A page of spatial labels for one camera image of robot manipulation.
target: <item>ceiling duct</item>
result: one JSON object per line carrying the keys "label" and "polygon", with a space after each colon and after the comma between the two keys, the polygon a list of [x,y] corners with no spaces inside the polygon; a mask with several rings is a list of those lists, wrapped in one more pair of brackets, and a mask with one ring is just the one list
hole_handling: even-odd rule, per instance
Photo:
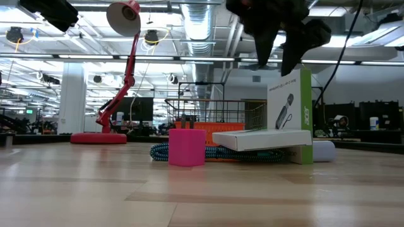
{"label": "ceiling duct", "polygon": [[[188,39],[208,40],[209,38],[211,38],[213,28],[213,9],[214,6],[212,5],[181,5],[182,14],[184,16],[184,28]],[[212,55],[212,44],[189,42],[187,43],[187,45],[189,49],[189,55],[191,56],[202,57]],[[192,67],[194,81],[213,81],[213,68],[209,64],[193,64]],[[210,90],[211,86],[197,86],[196,92],[198,98],[210,98]]]}

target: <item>lamp arm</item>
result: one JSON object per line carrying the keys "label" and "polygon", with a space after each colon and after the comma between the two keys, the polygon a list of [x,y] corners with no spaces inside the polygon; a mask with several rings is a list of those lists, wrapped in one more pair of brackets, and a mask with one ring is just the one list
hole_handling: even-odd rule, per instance
{"label": "lamp arm", "polygon": [[131,55],[129,56],[129,59],[126,63],[124,86],[119,90],[114,99],[109,102],[103,112],[101,112],[101,109],[98,110],[98,118],[96,120],[96,123],[102,125],[102,133],[110,133],[111,128],[109,124],[109,118],[115,112],[121,100],[125,97],[125,95],[127,95],[130,87],[134,85],[133,71],[136,58],[136,46],[138,45],[139,36],[140,32],[134,36]]}

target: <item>computer monitor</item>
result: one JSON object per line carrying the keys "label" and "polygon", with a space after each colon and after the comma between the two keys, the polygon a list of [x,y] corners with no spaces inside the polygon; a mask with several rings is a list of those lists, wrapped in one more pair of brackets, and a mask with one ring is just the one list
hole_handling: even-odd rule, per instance
{"label": "computer monitor", "polygon": [[[153,120],[153,99],[137,97],[132,105],[132,120],[152,121]],[[124,97],[112,114],[112,120],[116,120],[116,113],[123,112],[123,120],[130,120],[130,106],[132,97]]]}

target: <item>blue braided cable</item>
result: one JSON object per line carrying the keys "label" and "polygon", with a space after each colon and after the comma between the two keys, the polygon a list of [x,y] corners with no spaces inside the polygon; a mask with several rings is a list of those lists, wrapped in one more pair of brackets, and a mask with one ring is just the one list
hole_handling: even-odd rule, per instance
{"label": "blue braided cable", "polygon": [[[281,162],[285,160],[285,152],[280,149],[270,149],[266,151],[244,151],[237,152],[223,146],[206,147],[205,158],[238,160],[248,162]],[[150,156],[155,161],[169,160],[169,144],[162,143],[154,145],[150,150]]]}

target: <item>pink container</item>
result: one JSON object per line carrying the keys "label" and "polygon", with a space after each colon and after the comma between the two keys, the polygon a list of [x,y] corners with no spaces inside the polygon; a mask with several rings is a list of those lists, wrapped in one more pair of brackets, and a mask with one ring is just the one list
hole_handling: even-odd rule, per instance
{"label": "pink container", "polygon": [[170,129],[169,164],[176,166],[204,165],[205,140],[205,130]]}

